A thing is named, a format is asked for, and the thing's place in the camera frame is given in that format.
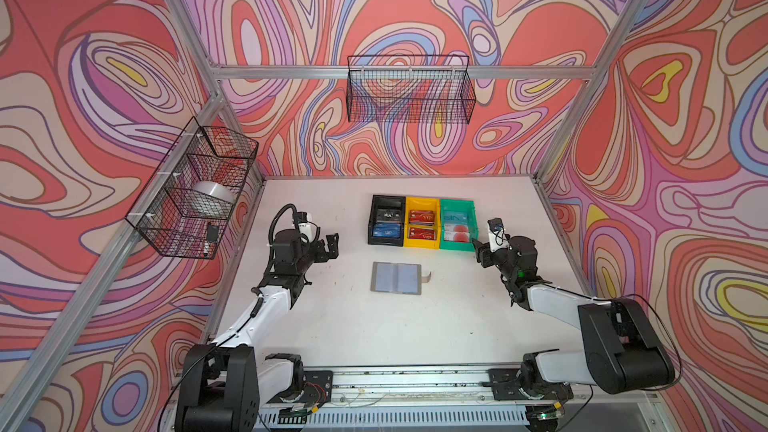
psychedelic wallpaper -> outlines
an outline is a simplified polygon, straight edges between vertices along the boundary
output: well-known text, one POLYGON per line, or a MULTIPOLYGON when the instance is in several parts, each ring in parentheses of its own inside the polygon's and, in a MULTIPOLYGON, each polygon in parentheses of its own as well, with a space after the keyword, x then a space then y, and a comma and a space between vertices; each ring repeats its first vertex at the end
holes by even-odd
POLYGON ((531 173, 582 81, 476 81, 469 125, 351 123, 346 80, 281 83, 225 85, 266 176, 531 173))
MULTIPOLYGON (((627 0, 186 0, 213 62, 592 64, 627 0)), ((469 126, 350 124, 346 81, 224 82, 268 176, 532 173, 581 82, 476 81, 469 126)))
POLYGON ((768 430, 766 31, 768 0, 650 0, 545 178, 597 292, 670 328, 681 430, 768 430))
MULTIPOLYGON (((0 393, 207 92, 163 0, 0 0, 0 393)), ((141 243, 25 430, 146 430, 197 342, 216 260, 141 243)))

black wire basket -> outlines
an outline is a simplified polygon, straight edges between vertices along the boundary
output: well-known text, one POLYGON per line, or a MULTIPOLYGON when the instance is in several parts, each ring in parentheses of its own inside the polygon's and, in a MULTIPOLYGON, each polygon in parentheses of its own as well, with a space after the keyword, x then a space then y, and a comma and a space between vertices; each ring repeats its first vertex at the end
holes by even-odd
POLYGON ((347 119, 469 123, 476 98, 468 65, 465 54, 349 56, 347 119))
POLYGON ((160 255, 213 259, 259 144, 226 127, 194 124, 194 136, 158 195, 147 210, 131 212, 126 220, 160 255), (208 193, 210 187, 216 187, 216 196, 208 193))

mounting plate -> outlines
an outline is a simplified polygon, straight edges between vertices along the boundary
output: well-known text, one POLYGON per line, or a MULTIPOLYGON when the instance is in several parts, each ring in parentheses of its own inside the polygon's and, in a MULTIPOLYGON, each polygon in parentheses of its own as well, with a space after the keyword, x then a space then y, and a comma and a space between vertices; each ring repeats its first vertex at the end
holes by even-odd
MULTIPOLYGON (((333 389, 333 372, 331 370, 304 370, 304 379, 312 384, 319 385, 326 393, 325 398, 320 397, 321 394, 312 385, 306 384, 302 393, 302 398, 297 402, 302 404, 314 404, 315 402, 331 402, 331 389, 333 389)), ((277 395, 267 401, 267 404, 286 404, 291 405, 290 402, 284 402, 277 395)))
POLYGON ((489 369, 490 387, 495 400, 570 400, 574 397, 571 386, 548 384, 547 388, 537 390, 539 397, 528 397, 520 390, 520 384, 515 378, 519 369, 489 369))

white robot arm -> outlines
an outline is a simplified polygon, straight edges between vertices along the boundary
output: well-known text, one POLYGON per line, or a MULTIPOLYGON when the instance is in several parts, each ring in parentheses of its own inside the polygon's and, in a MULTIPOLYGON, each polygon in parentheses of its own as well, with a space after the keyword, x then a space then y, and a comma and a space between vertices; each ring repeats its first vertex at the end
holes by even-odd
POLYGON ((301 357, 272 354, 256 367, 256 352, 272 328, 299 298, 307 269, 339 256, 339 234, 319 239, 320 227, 312 217, 285 205, 270 225, 270 258, 256 297, 213 344, 195 345, 184 360, 175 429, 177 432, 254 428, 259 408, 280 395, 301 402, 306 387, 301 357), (285 211, 293 211, 293 228, 274 234, 285 211), (215 381, 226 371, 226 382, 215 381))
POLYGON ((609 394, 666 385, 674 379, 667 351, 639 303, 598 299, 560 289, 538 275, 535 242, 504 233, 488 221, 488 242, 473 241, 475 258, 495 266, 513 304, 550 315, 581 330, 584 351, 526 354, 518 376, 522 390, 546 384, 591 384, 609 394))

white tabletop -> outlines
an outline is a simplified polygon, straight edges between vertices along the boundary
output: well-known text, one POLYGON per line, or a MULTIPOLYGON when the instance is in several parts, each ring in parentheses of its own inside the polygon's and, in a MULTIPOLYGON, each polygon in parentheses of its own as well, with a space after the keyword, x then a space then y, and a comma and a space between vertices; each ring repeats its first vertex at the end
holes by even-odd
MULTIPOLYGON (((301 354, 308 367, 352 365, 492 364, 523 354, 581 349, 577 329, 515 305, 496 268, 483 269, 469 252, 366 243, 373 194, 475 201, 478 225, 501 217, 510 235, 536 241, 539 274, 579 291, 544 207, 527 177, 401 179, 272 179, 254 220, 224 310, 224 331, 253 299, 267 260, 266 234, 286 203, 312 214, 321 235, 339 233, 336 260, 314 264, 293 309, 258 355, 301 354), (432 279, 420 295, 374 293, 374 262, 421 264, 432 279)), ((276 230, 290 227, 290 213, 276 230)))

